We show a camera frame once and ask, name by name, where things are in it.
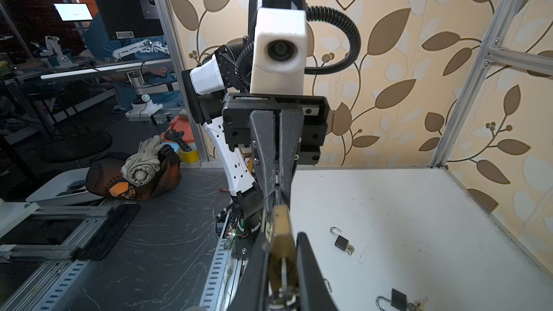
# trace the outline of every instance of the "person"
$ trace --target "person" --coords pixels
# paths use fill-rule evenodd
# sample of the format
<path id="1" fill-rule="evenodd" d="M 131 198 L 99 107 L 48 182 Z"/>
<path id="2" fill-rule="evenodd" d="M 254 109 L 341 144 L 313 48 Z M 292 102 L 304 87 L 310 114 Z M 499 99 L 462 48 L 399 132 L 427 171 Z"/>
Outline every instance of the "person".
<path id="1" fill-rule="evenodd" d="M 113 63 L 115 59 L 113 58 L 113 51 L 124 47 L 126 45 L 131 45 L 136 42 L 140 42 L 144 39 L 150 39 L 152 41 L 160 41 L 164 45 L 163 36 L 152 36 L 144 38 L 127 38 L 127 39 L 118 39 L 110 40 L 107 34 L 106 26 L 103 23 L 102 16 L 98 12 L 88 29 L 84 33 L 84 39 L 88 50 L 97 60 L 97 64 Z M 163 52 L 136 52 L 134 55 L 126 56 L 122 58 L 123 61 L 130 60 L 148 60 L 155 58 L 163 58 L 167 55 Z M 160 68 L 153 71 L 148 71 L 143 74 L 145 83 L 150 84 L 159 84 L 166 83 L 168 81 L 173 81 L 172 76 L 169 74 L 168 68 Z M 115 75 L 112 78 L 105 78 L 109 80 L 115 80 L 115 97 L 117 98 L 118 105 L 114 107 L 114 111 L 129 111 L 132 109 L 132 102 L 136 99 L 137 95 L 135 90 L 132 88 L 132 85 L 125 84 L 128 80 L 126 74 Z M 181 107 L 184 106 L 183 97 L 180 92 L 164 92 L 164 93 L 155 93 L 150 94 L 152 102 L 155 104 L 163 104 L 163 107 Z"/>

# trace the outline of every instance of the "monitor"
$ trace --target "monitor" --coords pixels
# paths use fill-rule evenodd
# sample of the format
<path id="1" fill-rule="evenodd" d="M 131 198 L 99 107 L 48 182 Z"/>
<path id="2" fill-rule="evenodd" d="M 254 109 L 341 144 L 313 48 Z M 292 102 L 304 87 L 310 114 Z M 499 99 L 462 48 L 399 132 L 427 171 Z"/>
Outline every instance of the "monitor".
<path id="1" fill-rule="evenodd" d="M 92 21 L 92 15 L 85 3 L 55 3 L 62 21 Z"/>

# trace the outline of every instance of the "brown bag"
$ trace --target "brown bag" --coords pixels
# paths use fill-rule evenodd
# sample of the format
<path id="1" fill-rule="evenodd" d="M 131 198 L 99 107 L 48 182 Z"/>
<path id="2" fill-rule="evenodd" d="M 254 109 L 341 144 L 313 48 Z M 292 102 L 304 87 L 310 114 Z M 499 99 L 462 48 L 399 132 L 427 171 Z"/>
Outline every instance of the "brown bag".
<path id="1" fill-rule="evenodd" d="M 173 190 L 180 182 L 180 157 L 164 145 L 158 152 L 160 169 L 146 185 L 134 186 L 121 174 L 121 167 L 130 155 L 107 153 L 90 165 L 86 174 L 86 189 L 98 196 L 129 200 L 148 200 Z"/>

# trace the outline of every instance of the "wallpaper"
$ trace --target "wallpaper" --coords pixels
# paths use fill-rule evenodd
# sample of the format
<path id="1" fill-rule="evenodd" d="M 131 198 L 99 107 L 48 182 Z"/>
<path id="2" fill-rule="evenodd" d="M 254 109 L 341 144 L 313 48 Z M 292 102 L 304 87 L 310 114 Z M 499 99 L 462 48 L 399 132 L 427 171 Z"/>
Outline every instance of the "wallpaper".
<path id="1" fill-rule="evenodd" d="M 553 0 L 524 0 L 502 46 L 553 57 Z M 447 167 L 553 272 L 553 77 L 493 66 Z"/>
<path id="2" fill-rule="evenodd" d="M 170 1 L 188 67 L 247 34 L 248 0 Z M 319 166 L 428 165 L 497 2 L 307 0 L 344 11 L 362 38 L 348 69 L 305 77 L 304 93 L 332 109 Z M 309 28 L 308 66 L 348 52 L 340 30 Z"/>

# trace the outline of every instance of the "white tabletop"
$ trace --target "white tabletop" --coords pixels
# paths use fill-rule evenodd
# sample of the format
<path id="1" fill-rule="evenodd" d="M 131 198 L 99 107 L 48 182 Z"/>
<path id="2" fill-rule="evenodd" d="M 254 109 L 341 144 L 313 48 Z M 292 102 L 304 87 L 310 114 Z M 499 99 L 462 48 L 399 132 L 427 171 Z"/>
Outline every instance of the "white tabletop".
<path id="1" fill-rule="evenodd" d="M 377 310 L 392 288 L 425 310 L 553 309 L 553 280 L 443 170 L 298 170 L 291 217 L 341 311 Z"/>

